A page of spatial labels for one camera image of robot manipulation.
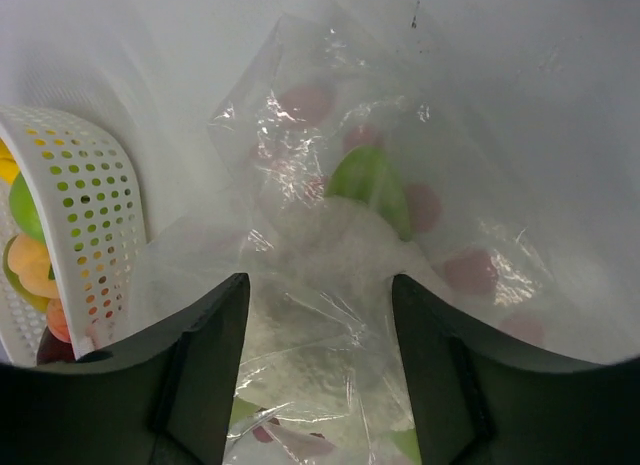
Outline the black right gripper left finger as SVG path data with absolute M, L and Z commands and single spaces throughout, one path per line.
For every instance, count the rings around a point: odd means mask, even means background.
M 149 464 L 164 445 L 222 463 L 249 298 L 248 276 L 234 274 L 73 363 L 2 365 L 2 463 Z

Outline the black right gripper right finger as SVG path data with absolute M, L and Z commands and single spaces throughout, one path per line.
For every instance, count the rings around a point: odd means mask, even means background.
M 598 365 L 543 350 L 406 275 L 392 305 L 423 463 L 638 463 L 638 358 Z

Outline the fake dark red apple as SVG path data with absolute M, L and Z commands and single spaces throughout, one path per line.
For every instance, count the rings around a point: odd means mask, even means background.
M 44 365 L 57 362 L 73 363 L 74 361 L 75 355 L 71 344 L 59 340 L 46 328 L 41 337 L 36 354 L 36 364 Z

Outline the fake peach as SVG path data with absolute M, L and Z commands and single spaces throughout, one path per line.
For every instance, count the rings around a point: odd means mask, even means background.
M 69 329 L 60 299 L 51 299 L 46 309 L 47 327 L 51 334 L 64 343 L 71 343 Z

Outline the fake orange fruit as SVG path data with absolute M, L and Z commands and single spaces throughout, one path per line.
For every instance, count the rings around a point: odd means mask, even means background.
M 48 298 L 60 297 L 47 247 L 25 233 L 18 234 L 8 252 L 8 266 L 29 293 Z

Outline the white perforated plastic basket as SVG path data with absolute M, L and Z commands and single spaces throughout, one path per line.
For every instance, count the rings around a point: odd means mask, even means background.
M 28 106 L 1 108 L 1 141 L 33 197 L 76 358 L 127 337 L 129 285 L 146 243 L 138 181 L 108 132 L 73 114 Z M 46 312 L 21 298 L 3 271 L 3 254 L 24 233 L 1 183 L 1 344 L 10 362 L 36 363 Z

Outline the fake green apple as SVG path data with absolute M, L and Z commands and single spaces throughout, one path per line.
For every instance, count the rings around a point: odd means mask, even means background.
M 33 197 L 21 173 L 13 181 L 9 193 L 10 212 L 22 232 L 45 243 L 45 235 Z

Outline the clear zip top bag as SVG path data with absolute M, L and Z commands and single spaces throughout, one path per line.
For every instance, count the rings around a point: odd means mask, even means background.
M 278 20 L 208 130 L 231 185 L 139 256 L 136 320 L 186 309 L 227 277 L 250 281 L 222 460 L 417 464 L 392 311 L 405 274 L 494 330 L 542 345 L 537 290 L 497 251 L 424 253 L 440 203 L 409 171 L 428 124 L 404 71 L 344 15 Z

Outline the fake yellow pear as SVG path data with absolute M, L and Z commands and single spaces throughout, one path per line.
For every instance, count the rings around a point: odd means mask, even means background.
M 19 175 L 20 169 L 11 152 L 3 141 L 0 141 L 0 177 L 12 185 Z

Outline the fake mango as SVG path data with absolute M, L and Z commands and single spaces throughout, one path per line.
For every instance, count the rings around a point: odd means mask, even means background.
M 13 287 L 13 289 L 21 298 L 23 298 L 36 311 L 40 313 L 46 312 L 49 299 L 45 297 L 33 295 L 22 286 L 18 276 L 13 271 L 11 271 L 8 266 L 7 251 L 5 251 L 3 254 L 3 271 L 5 273 L 5 276 L 7 277 L 9 284 Z

